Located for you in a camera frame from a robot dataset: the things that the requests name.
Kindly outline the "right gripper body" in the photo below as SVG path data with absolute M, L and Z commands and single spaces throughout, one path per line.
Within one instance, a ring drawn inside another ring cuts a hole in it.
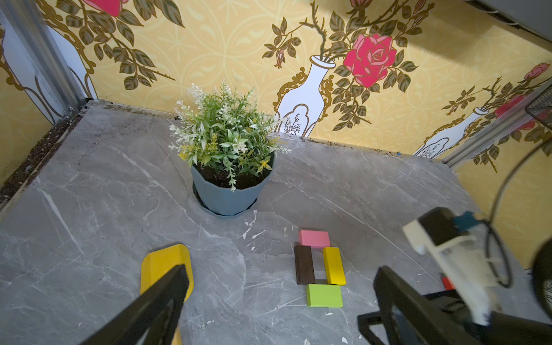
M 431 293 L 425 299 L 448 319 L 459 334 L 440 334 L 428 320 L 411 322 L 397 307 L 390 310 L 389 344 L 550 344 L 551 325 L 493 312 L 482 326 L 470 319 L 469 310 L 455 290 Z

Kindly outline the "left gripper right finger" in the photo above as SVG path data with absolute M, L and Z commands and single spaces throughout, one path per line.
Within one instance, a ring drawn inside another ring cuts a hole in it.
M 388 266 L 374 279 L 383 326 L 390 344 L 478 344 Z

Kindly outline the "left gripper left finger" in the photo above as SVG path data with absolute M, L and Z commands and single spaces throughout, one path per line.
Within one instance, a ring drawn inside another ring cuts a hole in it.
M 84 344 L 171 344 L 190 281 L 176 265 Z

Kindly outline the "yellow block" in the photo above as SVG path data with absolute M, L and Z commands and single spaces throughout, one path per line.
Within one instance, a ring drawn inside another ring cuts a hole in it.
M 323 248 L 323 260 L 328 284 L 339 286 L 346 285 L 344 266 L 339 248 Z

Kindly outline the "green block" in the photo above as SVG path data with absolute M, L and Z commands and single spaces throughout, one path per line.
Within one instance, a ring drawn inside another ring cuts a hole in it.
M 309 284 L 306 286 L 309 308 L 342 308 L 344 306 L 339 285 Z

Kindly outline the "dark brown block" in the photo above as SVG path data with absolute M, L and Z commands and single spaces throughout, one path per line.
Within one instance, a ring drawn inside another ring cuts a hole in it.
M 316 278 L 311 247 L 298 244 L 294 247 L 294 255 L 296 263 L 297 284 L 315 284 Z

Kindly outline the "pink block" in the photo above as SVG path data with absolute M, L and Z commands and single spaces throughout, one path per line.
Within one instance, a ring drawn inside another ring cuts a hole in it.
M 313 231 L 302 229 L 299 231 L 299 242 L 302 246 L 314 249 L 323 249 L 331 246 L 327 231 Z

